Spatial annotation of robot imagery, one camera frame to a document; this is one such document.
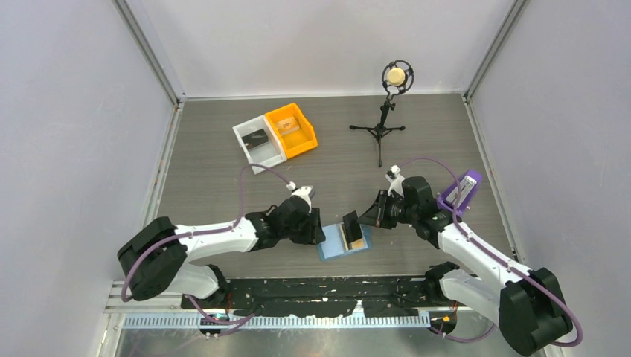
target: microphone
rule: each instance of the microphone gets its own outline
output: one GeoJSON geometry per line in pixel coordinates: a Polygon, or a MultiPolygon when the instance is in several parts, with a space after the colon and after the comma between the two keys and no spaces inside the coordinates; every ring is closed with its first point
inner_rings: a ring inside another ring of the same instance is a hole
{"type": "Polygon", "coordinates": [[[388,72],[386,76],[388,83],[393,86],[401,86],[408,79],[408,75],[401,68],[395,67],[388,72]]]}

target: gray table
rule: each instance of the gray table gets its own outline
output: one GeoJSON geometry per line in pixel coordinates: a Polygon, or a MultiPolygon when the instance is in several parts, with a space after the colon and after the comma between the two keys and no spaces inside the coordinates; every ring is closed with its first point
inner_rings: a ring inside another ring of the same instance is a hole
{"type": "MultiPolygon", "coordinates": [[[[275,167],[296,184],[316,188],[323,225],[340,222],[352,210],[368,209],[378,189],[387,188],[386,167],[408,158],[439,158],[457,173],[484,166],[461,97],[457,94],[404,95],[387,125],[407,126],[383,141],[384,167],[377,167],[377,144],[350,124],[374,126],[384,97],[317,97],[187,102],[167,174],[159,215],[176,224],[227,222],[237,215],[237,174],[247,163],[232,126],[295,101],[315,128],[319,147],[275,167]]],[[[436,164],[417,162],[405,176],[425,176],[434,191],[451,183],[436,164]]],[[[244,177],[246,212],[265,210],[288,195],[269,173],[244,177]]],[[[486,181],[465,216],[481,237],[500,251],[510,247],[486,181]]],[[[374,229],[373,248],[350,257],[320,262],[312,246],[280,242],[253,253],[224,254],[200,263],[218,265],[227,277],[321,277],[344,275],[422,274],[430,265],[453,260],[416,237],[407,227],[374,229]]]]}

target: clear plastic bin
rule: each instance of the clear plastic bin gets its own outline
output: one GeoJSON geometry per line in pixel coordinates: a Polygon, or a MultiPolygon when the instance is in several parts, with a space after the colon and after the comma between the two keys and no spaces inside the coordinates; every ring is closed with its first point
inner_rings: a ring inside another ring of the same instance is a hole
{"type": "MultiPolygon", "coordinates": [[[[261,164],[267,167],[273,167],[281,162],[287,161],[287,157],[283,151],[281,141],[278,139],[276,132],[272,129],[269,122],[265,119],[265,115],[261,115],[254,119],[248,120],[245,123],[233,126],[232,130],[237,136],[239,145],[243,152],[246,154],[248,162],[250,164],[261,164]],[[246,143],[243,141],[243,137],[257,130],[264,130],[267,134],[268,141],[253,149],[248,149],[246,143]]],[[[253,167],[254,174],[263,171],[260,167],[253,167]]]]}

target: blue sponge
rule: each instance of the blue sponge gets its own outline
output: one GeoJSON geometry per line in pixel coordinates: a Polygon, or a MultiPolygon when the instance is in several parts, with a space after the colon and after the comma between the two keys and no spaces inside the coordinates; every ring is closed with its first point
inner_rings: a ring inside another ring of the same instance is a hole
{"type": "Polygon", "coordinates": [[[318,253],[320,254],[321,261],[327,261],[338,257],[346,257],[357,253],[359,251],[365,251],[372,247],[371,244],[371,229],[367,225],[359,225],[362,229],[362,238],[353,242],[349,247],[346,243],[346,239],[342,235],[342,224],[328,225],[322,228],[327,240],[318,244],[318,253]]]}

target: wire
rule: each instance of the wire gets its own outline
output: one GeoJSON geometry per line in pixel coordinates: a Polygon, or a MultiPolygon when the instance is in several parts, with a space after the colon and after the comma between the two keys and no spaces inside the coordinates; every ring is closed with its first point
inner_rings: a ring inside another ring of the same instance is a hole
{"type": "MultiPolygon", "coordinates": [[[[163,245],[172,242],[174,240],[178,240],[180,238],[184,238],[184,237],[191,237],[191,236],[203,236],[203,235],[207,235],[207,234],[217,234],[217,233],[223,233],[223,232],[228,232],[231,231],[233,229],[235,229],[238,225],[239,222],[241,222],[241,219],[243,218],[243,172],[250,168],[250,167],[260,167],[261,169],[264,169],[265,171],[269,171],[271,173],[273,173],[274,175],[276,175],[279,179],[283,180],[285,182],[285,184],[290,184],[291,182],[282,174],[277,173],[276,171],[270,169],[267,166],[263,166],[263,165],[259,165],[259,164],[247,164],[246,166],[241,168],[241,171],[239,172],[239,216],[237,216],[237,219],[234,220],[234,223],[232,225],[227,225],[223,228],[216,228],[216,229],[209,229],[206,231],[194,231],[194,232],[187,232],[187,233],[183,233],[183,234],[176,234],[174,236],[171,237],[167,237],[164,239],[159,240],[158,242],[154,243],[153,245],[151,245],[146,251],[144,251],[141,256],[135,261],[135,263],[132,265],[132,268],[129,270],[129,272],[127,273],[127,276],[125,277],[125,281],[123,283],[123,288],[122,288],[122,292],[121,292],[121,300],[123,302],[128,302],[130,300],[132,300],[133,296],[131,295],[127,295],[127,290],[129,289],[129,285],[132,281],[132,278],[134,277],[134,274],[136,274],[138,267],[140,267],[140,265],[142,264],[142,262],[144,262],[144,260],[151,254],[153,253],[156,249],[162,247],[163,245]]],[[[223,333],[220,333],[217,336],[225,336],[225,335],[230,335],[234,332],[236,332],[236,330],[243,326],[245,323],[247,323],[250,319],[252,319],[252,317],[254,317],[254,314],[250,314],[245,318],[241,318],[239,320],[236,321],[220,321],[217,320],[216,318],[212,318],[210,315],[206,314],[206,312],[204,312],[204,310],[201,308],[201,306],[199,306],[199,304],[197,303],[197,301],[195,300],[194,297],[186,294],[185,295],[193,304],[193,306],[195,306],[195,309],[197,309],[197,311],[199,311],[199,313],[201,313],[204,318],[206,318],[206,320],[208,321],[212,321],[215,324],[219,324],[219,325],[232,325],[232,324],[236,324],[235,327],[233,327],[232,329],[229,329],[228,331],[225,331],[223,333]]]]}
{"type": "Polygon", "coordinates": [[[452,306],[452,314],[454,315],[454,320],[458,320],[458,302],[454,301],[454,304],[452,306]]]}
{"type": "Polygon", "coordinates": [[[230,313],[230,309],[232,309],[232,293],[229,292],[226,296],[225,299],[228,301],[227,304],[225,305],[225,314],[229,314],[230,313]]]}
{"type": "MultiPolygon", "coordinates": [[[[241,318],[240,320],[238,320],[238,322],[239,322],[238,325],[228,329],[225,332],[221,332],[221,333],[216,334],[215,337],[217,337],[217,338],[225,337],[227,335],[231,335],[231,334],[235,333],[239,328],[241,328],[241,326],[247,324],[248,321],[250,321],[253,317],[254,317],[254,314],[250,314],[250,315],[248,315],[248,316],[246,316],[244,318],[241,318]]],[[[203,337],[204,337],[204,335],[197,335],[197,336],[195,336],[193,338],[189,338],[188,341],[184,342],[183,344],[180,344],[178,347],[172,349],[169,352],[163,352],[163,353],[146,353],[146,352],[142,352],[138,348],[138,344],[140,343],[140,341],[136,341],[134,343],[134,345],[132,346],[132,350],[129,352],[129,357],[132,357],[135,352],[139,352],[143,356],[150,356],[150,357],[172,356],[174,352],[181,350],[182,348],[188,346],[189,344],[192,344],[193,342],[195,342],[195,341],[197,341],[199,339],[202,339],[203,337]]]]}
{"type": "Polygon", "coordinates": [[[482,341],[485,338],[489,337],[489,335],[495,331],[495,324],[491,324],[491,327],[488,329],[488,331],[486,331],[485,333],[483,333],[482,335],[476,337],[476,338],[461,338],[461,337],[456,337],[456,336],[452,336],[452,335],[447,335],[447,334],[443,334],[443,324],[441,324],[441,328],[437,329],[436,327],[430,327],[429,329],[439,335],[442,335],[444,338],[450,340],[450,341],[456,341],[456,342],[460,342],[462,344],[471,344],[473,342],[478,342],[478,341],[482,341]]]}
{"type": "MultiPolygon", "coordinates": [[[[552,342],[552,344],[554,346],[558,346],[558,347],[575,347],[575,346],[578,346],[581,342],[583,342],[583,327],[578,322],[577,316],[567,307],[567,305],[565,305],[556,295],[552,294],[549,290],[547,290],[541,284],[539,284],[538,282],[533,280],[531,277],[527,276],[526,274],[522,273],[521,271],[517,270],[516,268],[514,268],[512,266],[509,266],[508,263],[506,263],[502,258],[498,257],[495,253],[490,251],[487,247],[483,246],[475,238],[469,237],[469,234],[467,233],[467,231],[465,231],[464,228],[462,228],[462,226],[460,225],[460,223],[458,223],[458,215],[456,213],[458,210],[456,208],[458,207],[458,204],[460,204],[460,198],[461,198],[461,195],[462,195],[462,186],[460,185],[460,181],[458,180],[458,177],[455,175],[454,171],[452,169],[450,169],[447,165],[445,165],[443,162],[441,162],[439,160],[436,160],[434,158],[426,158],[426,157],[411,158],[410,160],[408,160],[408,161],[402,163],[401,165],[399,165],[399,167],[406,166],[407,164],[409,164],[409,163],[411,163],[413,161],[417,161],[417,160],[433,161],[436,164],[441,165],[447,171],[449,171],[449,174],[454,179],[454,181],[456,183],[456,187],[458,188],[458,194],[456,195],[456,198],[455,198],[454,209],[452,210],[452,217],[453,217],[454,225],[460,231],[460,233],[463,236],[465,236],[473,245],[478,247],[481,251],[486,253],[486,255],[488,255],[493,260],[495,260],[498,264],[504,266],[507,269],[510,269],[510,271],[512,271],[513,273],[517,274],[519,277],[521,277],[522,279],[526,280],[532,286],[534,286],[539,291],[541,291],[545,296],[547,296],[550,300],[552,300],[555,304],[557,304],[563,310],[563,312],[567,314],[567,316],[570,317],[570,319],[572,320],[572,322],[576,326],[576,338],[572,342],[552,342]]],[[[495,329],[494,326],[495,325],[493,325],[493,327],[487,333],[483,334],[480,337],[481,338],[486,338],[490,334],[490,332],[492,332],[492,330],[495,329]]],[[[477,338],[474,338],[472,340],[467,340],[467,341],[475,342],[475,341],[480,341],[480,340],[477,339],[477,338]]]]}

